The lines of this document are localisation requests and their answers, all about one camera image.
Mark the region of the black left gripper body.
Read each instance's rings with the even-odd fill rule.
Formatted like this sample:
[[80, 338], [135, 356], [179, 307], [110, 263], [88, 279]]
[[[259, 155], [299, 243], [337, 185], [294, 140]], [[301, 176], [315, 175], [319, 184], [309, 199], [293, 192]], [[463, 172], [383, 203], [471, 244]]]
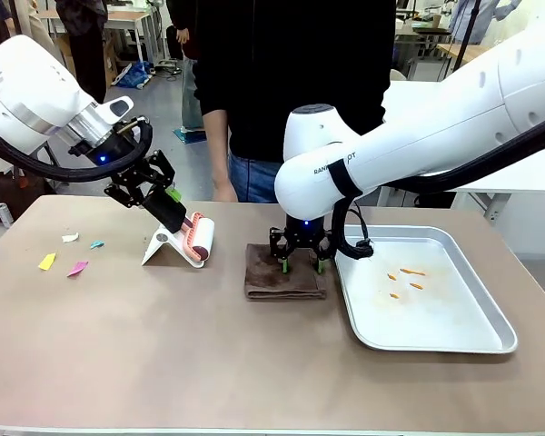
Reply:
[[154, 169], [147, 156], [153, 141], [152, 129], [112, 129], [97, 142], [82, 141], [82, 156], [94, 168], [87, 169], [83, 182], [109, 178], [112, 192], [140, 192], [143, 183], [154, 183]]

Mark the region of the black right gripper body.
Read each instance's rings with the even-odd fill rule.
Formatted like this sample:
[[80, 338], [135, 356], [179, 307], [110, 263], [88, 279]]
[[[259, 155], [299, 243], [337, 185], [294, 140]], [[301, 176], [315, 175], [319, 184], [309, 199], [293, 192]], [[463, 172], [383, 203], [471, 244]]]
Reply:
[[325, 218], [320, 217], [313, 220], [299, 220], [291, 216], [286, 217], [283, 238], [285, 247], [296, 248], [319, 248], [329, 249], [331, 246], [331, 235], [324, 229]]

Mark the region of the person's right hand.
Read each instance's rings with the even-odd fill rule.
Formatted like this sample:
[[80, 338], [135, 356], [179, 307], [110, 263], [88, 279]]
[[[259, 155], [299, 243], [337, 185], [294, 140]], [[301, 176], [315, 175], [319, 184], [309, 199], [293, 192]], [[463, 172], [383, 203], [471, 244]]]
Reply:
[[227, 174], [213, 177], [213, 200], [216, 202], [237, 203], [237, 193]]

